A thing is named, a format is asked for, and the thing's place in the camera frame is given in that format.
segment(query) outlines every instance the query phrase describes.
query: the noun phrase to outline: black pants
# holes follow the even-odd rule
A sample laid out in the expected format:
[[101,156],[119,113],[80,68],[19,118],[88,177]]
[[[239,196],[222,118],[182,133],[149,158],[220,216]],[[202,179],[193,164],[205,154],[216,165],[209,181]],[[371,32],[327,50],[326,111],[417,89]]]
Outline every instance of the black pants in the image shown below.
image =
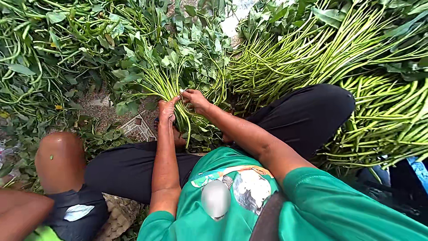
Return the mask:
[[[349,118],[355,101],[348,91],[329,84],[308,86],[282,96],[247,120],[310,158]],[[156,142],[126,144],[102,152],[86,168],[92,189],[148,204]],[[200,156],[177,153],[180,185]]]

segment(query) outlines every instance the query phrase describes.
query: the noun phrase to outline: forearm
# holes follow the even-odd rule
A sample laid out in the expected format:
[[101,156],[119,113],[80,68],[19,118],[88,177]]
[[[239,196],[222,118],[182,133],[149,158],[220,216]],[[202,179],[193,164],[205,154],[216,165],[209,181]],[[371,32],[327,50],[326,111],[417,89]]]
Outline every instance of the forearm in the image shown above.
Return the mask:
[[152,192],[177,187],[180,187],[180,181],[172,123],[160,122],[158,126],[158,147],[153,164]]
[[212,104],[201,114],[269,169],[279,183],[293,169],[314,167],[286,143],[247,120],[232,116]]
[[152,173],[152,197],[149,214],[156,211],[167,211],[173,216],[177,212],[181,187],[178,174],[177,157],[175,156],[172,123],[159,122],[158,147]]
[[48,216],[53,204],[35,193],[0,191],[0,240],[23,240]]

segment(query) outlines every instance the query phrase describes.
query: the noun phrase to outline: knee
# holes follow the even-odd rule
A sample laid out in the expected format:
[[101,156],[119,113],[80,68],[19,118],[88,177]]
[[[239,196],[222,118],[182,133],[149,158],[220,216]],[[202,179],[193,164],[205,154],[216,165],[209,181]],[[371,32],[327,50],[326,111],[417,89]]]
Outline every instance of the knee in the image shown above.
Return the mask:
[[39,145],[39,149],[63,149],[69,148],[83,148],[82,141],[79,137],[71,132],[55,132],[45,136]]
[[318,102],[331,106],[339,112],[351,114],[355,109],[355,99],[351,92],[332,84],[317,84],[313,86],[314,95]]

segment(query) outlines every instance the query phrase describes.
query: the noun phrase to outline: sleeve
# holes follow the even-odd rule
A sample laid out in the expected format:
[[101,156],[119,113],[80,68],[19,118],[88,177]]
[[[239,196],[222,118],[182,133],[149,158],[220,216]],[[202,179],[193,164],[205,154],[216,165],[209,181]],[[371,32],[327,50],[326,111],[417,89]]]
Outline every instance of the sleeve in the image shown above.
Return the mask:
[[167,211],[157,211],[144,220],[138,232],[137,241],[158,241],[168,237],[168,229],[175,218]]
[[319,169],[302,167],[283,181],[294,212],[336,240],[428,240],[428,228]]

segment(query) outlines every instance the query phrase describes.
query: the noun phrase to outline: black strap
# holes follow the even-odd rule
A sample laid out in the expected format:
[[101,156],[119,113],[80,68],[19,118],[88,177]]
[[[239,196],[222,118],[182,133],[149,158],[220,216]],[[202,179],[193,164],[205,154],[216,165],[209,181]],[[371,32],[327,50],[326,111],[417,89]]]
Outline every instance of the black strap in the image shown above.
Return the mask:
[[279,241],[279,214],[285,201],[285,196],[280,192],[269,198],[253,228],[250,241]]

